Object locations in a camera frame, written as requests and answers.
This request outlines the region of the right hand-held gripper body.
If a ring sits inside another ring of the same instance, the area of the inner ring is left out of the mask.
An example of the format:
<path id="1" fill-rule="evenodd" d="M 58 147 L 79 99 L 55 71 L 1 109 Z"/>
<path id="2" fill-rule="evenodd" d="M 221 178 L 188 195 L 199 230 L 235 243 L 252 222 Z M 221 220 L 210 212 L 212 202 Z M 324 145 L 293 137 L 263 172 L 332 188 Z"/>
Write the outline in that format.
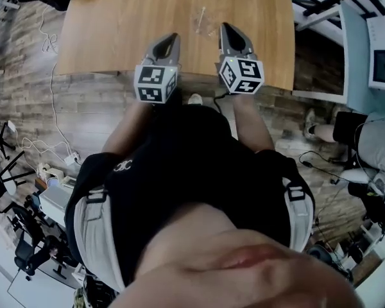
<path id="1" fill-rule="evenodd" d="M 263 63 L 253 48 L 243 51 L 219 49 L 216 69 L 220 84 L 231 94 L 255 94 L 264 85 Z"/>

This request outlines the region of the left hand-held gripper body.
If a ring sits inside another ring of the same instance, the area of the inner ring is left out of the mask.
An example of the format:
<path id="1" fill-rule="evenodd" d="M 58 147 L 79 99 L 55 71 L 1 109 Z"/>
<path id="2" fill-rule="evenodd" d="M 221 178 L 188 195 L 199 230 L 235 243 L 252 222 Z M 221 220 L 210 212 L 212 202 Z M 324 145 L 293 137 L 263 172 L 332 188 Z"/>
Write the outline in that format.
<path id="1" fill-rule="evenodd" d="M 166 103 L 178 81 L 178 55 L 155 58 L 147 54 L 135 67 L 133 86 L 136 97 L 144 103 Z"/>

